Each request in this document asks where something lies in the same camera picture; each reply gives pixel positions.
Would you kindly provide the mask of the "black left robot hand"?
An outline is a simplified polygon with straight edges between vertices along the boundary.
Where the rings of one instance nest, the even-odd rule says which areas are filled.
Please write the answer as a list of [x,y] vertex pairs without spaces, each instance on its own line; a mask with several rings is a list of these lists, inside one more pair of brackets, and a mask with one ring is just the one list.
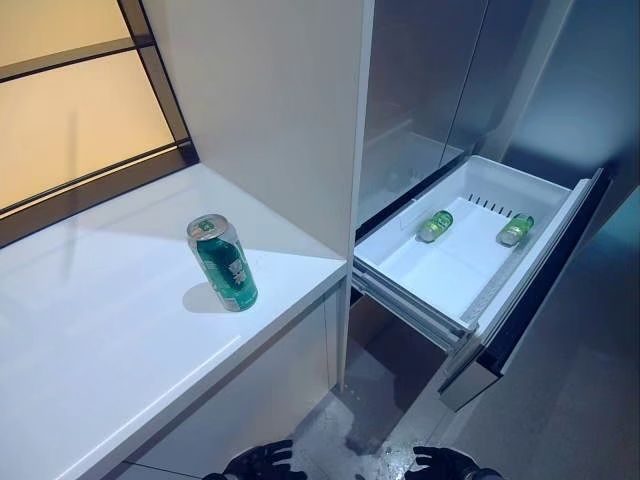
[[253,447],[233,458],[222,473],[212,472],[204,479],[295,479],[297,474],[286,463],[292,447],[292,440]]

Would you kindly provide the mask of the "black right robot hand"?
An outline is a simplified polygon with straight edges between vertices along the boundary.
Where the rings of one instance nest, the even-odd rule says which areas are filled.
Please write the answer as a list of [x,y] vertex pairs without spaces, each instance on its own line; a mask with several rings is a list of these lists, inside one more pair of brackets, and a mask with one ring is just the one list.
[[413,448],[416,471],[408,470],[405,479],[415,480],[466,480],[503,479],[494,469],[480,467],[471,457],[449,448],[416,446]]

